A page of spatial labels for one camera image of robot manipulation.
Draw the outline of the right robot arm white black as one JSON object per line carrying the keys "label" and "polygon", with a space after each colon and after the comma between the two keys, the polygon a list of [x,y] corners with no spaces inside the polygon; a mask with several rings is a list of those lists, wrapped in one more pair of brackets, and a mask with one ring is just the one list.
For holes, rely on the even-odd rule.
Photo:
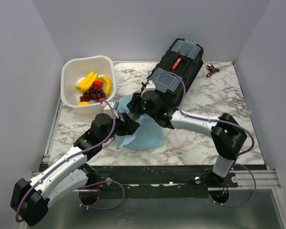
{"label": "right robot arm white black", "polygon": [[247,139],[244,129],[230,114],[224,113],[220,117],[189,114],[176,106],[165,105],[154,91],[134,93],[127,108],[131,114],[150,116],[163,128],[188,130],[212,138],[218,157],[210,182],[215,187],[226,183],[226,175]]}

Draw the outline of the yellow fake banana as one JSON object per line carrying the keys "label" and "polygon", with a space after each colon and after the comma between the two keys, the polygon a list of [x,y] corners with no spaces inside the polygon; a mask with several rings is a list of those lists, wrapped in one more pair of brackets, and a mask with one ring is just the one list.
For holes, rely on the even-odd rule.
{"label": "yellow fake banana", "polygon": [[98,78],[99,80],[103,81],[105,83],[105,95],[109,96],[112,91],[112,81],[108,76],[101,76]]}

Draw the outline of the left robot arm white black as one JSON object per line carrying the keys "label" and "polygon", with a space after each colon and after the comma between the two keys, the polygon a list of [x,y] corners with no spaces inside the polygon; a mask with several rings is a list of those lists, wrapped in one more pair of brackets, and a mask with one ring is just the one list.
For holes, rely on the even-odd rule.
{"label": "left robot arm white black", "polygon": [[80,184],[74,181],[74,188],[84,186],[92,188],[96,184],[96,176],[83,171],[85,164],[103,148],[103,144],[114,135],[132,135],[140,127],[127,113],[110,117],[98,114],[91,127],[80,136],[70,150],[57,162],[30,180],[21,178],[13,189],[10,207],[15,210],[17,222],[25,221],[28,225],[37,224],[48,212],[50,202],[54,199],[53,191],[70,174],[79,170]]}

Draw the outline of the dark red fake grapes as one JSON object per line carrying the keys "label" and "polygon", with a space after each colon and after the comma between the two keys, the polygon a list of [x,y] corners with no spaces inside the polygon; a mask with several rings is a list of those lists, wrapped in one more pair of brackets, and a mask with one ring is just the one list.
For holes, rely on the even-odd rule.
{"label": "dark red fake grapes", "polygon": [[80,96],[81,102],[89,102],[90,100],[99,101],[101,98],[105,98],[106,94],[102,88],[91,86],[87,91]]}

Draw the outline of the green fake avocado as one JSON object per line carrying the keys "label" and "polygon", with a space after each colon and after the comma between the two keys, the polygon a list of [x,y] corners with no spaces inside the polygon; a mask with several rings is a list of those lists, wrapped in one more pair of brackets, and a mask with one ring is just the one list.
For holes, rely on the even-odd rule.
{"label": "green fake avocado", "polygon": [[133,121],[136,121],[136,120],[138,120],[138,119],[141,117],[141,115],[139,115],[139,114],[129,114],[129,117],[130,117]]}

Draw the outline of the light blue plastic bag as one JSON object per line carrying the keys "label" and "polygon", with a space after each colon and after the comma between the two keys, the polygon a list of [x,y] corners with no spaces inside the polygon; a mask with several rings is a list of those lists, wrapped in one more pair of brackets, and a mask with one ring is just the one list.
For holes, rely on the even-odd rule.
{"label": "light blue plastic bag", "polygon": [[147,114],[141,115],[137,120],[140,127],[132,135],[116,136],[116,149],[123,146],[132,150],[146,150],[163,146],[166,138],[163,129]]}

